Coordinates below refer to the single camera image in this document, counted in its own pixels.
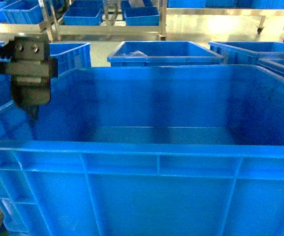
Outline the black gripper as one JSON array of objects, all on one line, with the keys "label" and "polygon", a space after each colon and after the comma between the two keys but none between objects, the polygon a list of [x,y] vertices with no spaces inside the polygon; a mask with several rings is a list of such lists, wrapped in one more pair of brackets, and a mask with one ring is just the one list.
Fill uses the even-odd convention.
[{"label": "black gripper", "polygon": [[48,40],[15,37],[9,43],[13,55],[6,73],[11,75],[11,97],[29,116],[29,124],[35,125],[39,106],[51,100],[50,80],[58,77],[58,60],[50,56]]}]

